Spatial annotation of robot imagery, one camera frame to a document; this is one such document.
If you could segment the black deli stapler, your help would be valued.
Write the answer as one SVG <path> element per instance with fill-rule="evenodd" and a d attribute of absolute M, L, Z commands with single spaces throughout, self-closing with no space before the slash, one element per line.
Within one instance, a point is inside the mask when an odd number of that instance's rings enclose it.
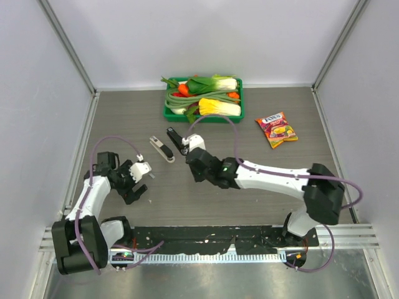
<path fill-rule="evenodd" d="M 189 153 L 189 146 L 183 144 L 183 137 L 180 136 L 172 127 L 166 129 L 166 134 L 182 156 L 186 156 Z"/>

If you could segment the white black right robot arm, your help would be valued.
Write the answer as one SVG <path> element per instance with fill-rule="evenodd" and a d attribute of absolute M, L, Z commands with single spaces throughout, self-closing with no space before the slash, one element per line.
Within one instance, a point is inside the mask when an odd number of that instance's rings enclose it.
<path fill-rule="evenodd" d="M 201 148 L 191 150 L 186 163 L 196 182 L 208 181 L 221 189 L 261 189 L 303 201 L 287 215 L 280 233 L 266 237 L 271 247 L 300 245 L 315 226 L 339 222 L 345 188 L 322 164 L 314 163 L 310 169 L 273 168 L 234 157 L 218 159 Z"/>

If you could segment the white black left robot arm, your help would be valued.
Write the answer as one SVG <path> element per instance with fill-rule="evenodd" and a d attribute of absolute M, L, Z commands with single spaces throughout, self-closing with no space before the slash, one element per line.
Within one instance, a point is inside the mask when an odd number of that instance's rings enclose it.
<path fill-rule="evenodd" d="M 101 152 L 92 169 L 84 176 L 82 192 L 73 209 L 52 225 L 51 233 L 59 273 L 70 275 L 101 269 L 107 265 L 113 245 L 124 249 L 133 244 L 133 231 L 124 216 L 99 222 L 106 197 L 116 191 L 130 205 L 147 191 L 141 179 L 151 166 L 138 157 L 137 162 L 121 163 L 113 152 Z"/>

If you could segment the toy yellow napa cabbage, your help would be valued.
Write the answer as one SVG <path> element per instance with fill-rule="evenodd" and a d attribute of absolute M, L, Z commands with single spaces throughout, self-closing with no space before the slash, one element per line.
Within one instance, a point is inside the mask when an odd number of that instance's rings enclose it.
<path fill-rule="evenodd" d="M 202 98 L 199 103 L 200 115 L 219 114 L 224 116 L 240 116 L 241 107 L 237 103 L 222 102 L 208 98 Z"/>

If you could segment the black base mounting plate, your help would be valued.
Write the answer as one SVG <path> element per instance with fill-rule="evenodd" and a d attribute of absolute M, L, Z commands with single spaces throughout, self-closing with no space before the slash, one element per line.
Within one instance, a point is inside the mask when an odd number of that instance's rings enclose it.
<path fill-rule="evenodd" d="M 163 226 L 133 228 L 138 249 L 149 249 L 163 242 L 158 254 L 225 254 L 231 245 L 238 255 L 273 254 L 284 247 L 317 247 L 315 229 L 305 237 L 290 237 L 281 226 Z"/>

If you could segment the toy green long beans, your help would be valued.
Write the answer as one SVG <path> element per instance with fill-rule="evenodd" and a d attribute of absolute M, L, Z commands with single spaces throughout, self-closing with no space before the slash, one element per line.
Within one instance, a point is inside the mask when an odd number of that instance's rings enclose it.
<path fill-rule="evenodd" d="M 199 102 L 202 98 L 219 100 L 226 103 L 240 103 L 241 100 L 244 98 L 238 90 L 209 92 L 195 95 L 193 97 L 178 97 L 175 95 L 176 93 L 179 93 L 177 88 L 170 88 L 165 93 L 165 106 L 170 110 L 187 108 L 190 105 Z"/>

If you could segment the toy orange carrot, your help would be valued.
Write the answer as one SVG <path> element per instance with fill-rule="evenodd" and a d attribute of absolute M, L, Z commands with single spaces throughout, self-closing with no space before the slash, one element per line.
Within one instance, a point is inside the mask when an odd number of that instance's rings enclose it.
<path fill-rule="evenodd" d="M 179 91 L 182 95 L 184 95 L 185 97 L 189 97 L 189 96 L 190 96 L 188 87 L 186 86 L 185 83 L 179 84 L 179 86 L 178 86 L 178 91 Z"/>

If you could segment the Fox's candy bag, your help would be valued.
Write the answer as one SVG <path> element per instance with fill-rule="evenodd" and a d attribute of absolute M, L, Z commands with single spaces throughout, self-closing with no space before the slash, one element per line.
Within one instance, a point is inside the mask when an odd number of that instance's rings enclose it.
<path fill-rule="evenodd" d="M 284 112 L 271 116 L 255 119 L 260 126 L 272 149 L 277 148 L 284 142 L 297 141 L 299 138 L 290 126 Z"/>

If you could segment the toy bok choy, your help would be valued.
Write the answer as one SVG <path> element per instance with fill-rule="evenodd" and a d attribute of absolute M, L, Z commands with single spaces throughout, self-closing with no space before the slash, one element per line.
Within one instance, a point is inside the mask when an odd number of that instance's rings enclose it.
<path fill-rule="evenodd" d="M 221 90 L 235 90 L 238 87 L 238 81 L 228 76 L 190 77 L 186 86 L 190 94 L 202 94 Z"/>

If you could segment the aluminium frame rail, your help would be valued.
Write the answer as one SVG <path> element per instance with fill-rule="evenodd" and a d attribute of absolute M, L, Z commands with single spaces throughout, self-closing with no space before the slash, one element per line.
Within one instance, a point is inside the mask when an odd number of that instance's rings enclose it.
<path fill-rule="evenodd" d="M 114 267 L 124 267 L 143 260 L 145 264 L 173 264 L 173 263 L 267 263 L 287 262 L 294 259 L 305 260 L 311 250 L 321 250 L 329 254 L 332 250 L 352 249 L 377 249 L 378 240 L 370 224 L 339 224 L 325 228 L 318 225 L 314 228 L 317 232 L 319 246 L 317 247 L 284 247 L 278 248 L 273 254 L 238 255 L 233 245 L 225 254 L 216 255 L 168 255 L 158 254 L 163 242 L 149 249 L 138 249 L 133 238 L 133 246 L 136 252 L 124 248 L 114 247 L 108 254 L 108 262 Z"/>

